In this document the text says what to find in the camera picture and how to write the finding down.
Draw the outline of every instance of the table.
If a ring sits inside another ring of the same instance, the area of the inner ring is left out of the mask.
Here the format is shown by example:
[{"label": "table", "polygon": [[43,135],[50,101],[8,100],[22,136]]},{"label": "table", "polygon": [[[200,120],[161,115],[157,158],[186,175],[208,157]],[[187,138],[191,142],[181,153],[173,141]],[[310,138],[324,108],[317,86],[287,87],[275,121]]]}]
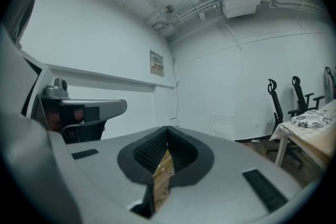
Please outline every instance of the table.
[{"label": "table", "polygon": [[323,170],[328,167],[336,148],[336,100],[321,109],[332,114],[331,122],[322,128],[311,129],[298,127],[290,121],[278,125],[271,140],[280,139],[280,146],[275,164],[281,166],[285,154],[287,139],[290,138],[304,150]]}]

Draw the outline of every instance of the black office chair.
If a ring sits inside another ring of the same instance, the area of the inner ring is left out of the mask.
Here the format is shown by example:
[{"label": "black office chair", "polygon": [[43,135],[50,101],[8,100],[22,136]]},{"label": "black office chair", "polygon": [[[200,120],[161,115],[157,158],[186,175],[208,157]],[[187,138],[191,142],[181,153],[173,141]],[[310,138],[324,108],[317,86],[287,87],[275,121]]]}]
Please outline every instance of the black office chair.
[{"label": "black office chair", "polygon": [[336,99],[336,82],[335,82],[335,78],[332,75],[332,72],[330,70],[329,67],[326,67],[325,70],[327,71],[327,74],[330,76],[331,78],[331,82],[332,82],[332,87],[334,88],[334,99]]},{"label": "black office chair", "polygon": [[[280,106],[280,103],[279,103],[278,95],[275,91],[276,88],[277,88],[277,83],[273,79],[269,79],[268,92],[272,96],[274,107],[275,107],[275,110],[276,110],[276,113],[274,113],[275,124],[274,124],[272,134],[274,133],[274,131],[278,127],[278,125],[280,123],[284,122],[283,121],[284,117],[283,117],[282,109],[281,109],[281,106]],[[295,114],[295,113],[299,113],[299,110],[293,110],[291,112],[293,114]],[[300,164],[298,169],[301,169],[303,167],[303,163],[300,160],[300,158],[294,153],[294,150],[301,151],[301,148],[299,148],[294,142],[290,141],[290,143],[288,143],[286,145],[285,154],[288,154],[288,155],[292,156],[293,159],[295,159]],[[266,152],[266,154],[268,154],[269,152],[278,152],[278,151],[279,151],[279,149],[268,150]]]},{"label": "black office chair", "polygon": [[309,108],[309,99],[314,94],[309,93],[309,94],[306,94],[305,96],[303,96],[300,83],[301,83],[301,80],[298,77],[294,76],[293,80],[292,80],[292,84],[295,88],[295,92],[296,92],[296,95],[298,97],[298,104],[299,104],[299,112],[296,113],[296,114],[301,115],[301,114],[305,113],[306,111],[313,110],[313,109],[319,109],[320,100],[323,99],[324,96],[322,95],[320,97],[314,98],[313,100],[316,101],[316,106],[313,107],[313,108]]}]

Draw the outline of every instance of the floor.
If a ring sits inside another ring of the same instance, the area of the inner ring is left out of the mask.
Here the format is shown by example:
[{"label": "floor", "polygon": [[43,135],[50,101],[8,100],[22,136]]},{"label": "floor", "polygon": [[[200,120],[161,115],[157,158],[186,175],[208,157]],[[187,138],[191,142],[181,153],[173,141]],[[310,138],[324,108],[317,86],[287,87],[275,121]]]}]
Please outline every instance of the floor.
[{"label": "floor", "polygon": [[[276,152],[266,154],[267,150],[277,149],[279,144],[274,141],[263,140],[259,143],[243,143],[243,145],[251,148],[261,156],[267,158],[271,162],[275,162]],[[299,163],[291,156],[285,155],[281,168],[294,177],[302,187],[319,179],[322,176],[321,169],[317,164],[304,152],[296,152],[297,156],[302,160],[303,167],[298,169]],[[164,155],[160,166],[157,168],[154,180],[154,202],[155,210],[158,211],[169,196],[169,178],[174,175],[174,167],[172,158],[167,151]]]}]

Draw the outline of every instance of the chair backrest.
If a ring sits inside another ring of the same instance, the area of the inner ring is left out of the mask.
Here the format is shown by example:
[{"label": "chair backrest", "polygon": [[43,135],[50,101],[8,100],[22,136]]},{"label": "chair backrest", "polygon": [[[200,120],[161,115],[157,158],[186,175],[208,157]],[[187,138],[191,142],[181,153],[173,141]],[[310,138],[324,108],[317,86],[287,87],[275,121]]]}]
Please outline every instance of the chair backrest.
[{"label": "chair backrest", "polygon": [[301,83],[301,80],[298,77],[294,76],[292,80],[292,84],[294,86],[296,95],[298,97],[299,110],[302,112],[306,112],[308,107],[305,101],[305,97],[303,96],[300,83]]},{"label": "chair backrest", "polygon": [[234,141],[236,132],[236,117],[212,113],[212,135]]},{"label": "chair backrest", "polygon": [[282,122],[283,113],[282,109],[279,103],[278,95],[277,92],[275,91],[277,88],[277,83],[273,79],[268,79],[269,80],[269,85],[268,85],[268,92],[272,96],[274,107],[278,116],[278,119],[280,122]]}]

